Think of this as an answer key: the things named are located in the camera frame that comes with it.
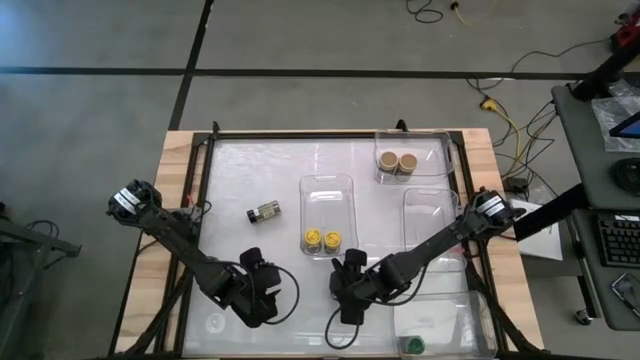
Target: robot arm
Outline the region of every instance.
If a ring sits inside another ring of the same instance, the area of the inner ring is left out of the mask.
[[[464,240],[486,241],[500,235],[521,214],[496,191],[480,189],[452,224],[410,251],[386,256],[364,273],[360,269],[366,265],[366,253],[347,250],[344,264],[332,260],[329,285],[340,303],[341,322],[361,325],[371,303],[388,303],[405,292],[420,270],[442,253]]]
[[[241,254],[240,264],[206,256],[193,243],[190,216],[163,209],[160,192],[144,181],[133,180],[113,195],[108,205],[108,215],[158,240],[193,272],[202,293],[222,309],[231,306],[247,326],[258,327],[278,314],[278,291],[267,290],[280,284],[280,274],[265,262],[259,248]]]

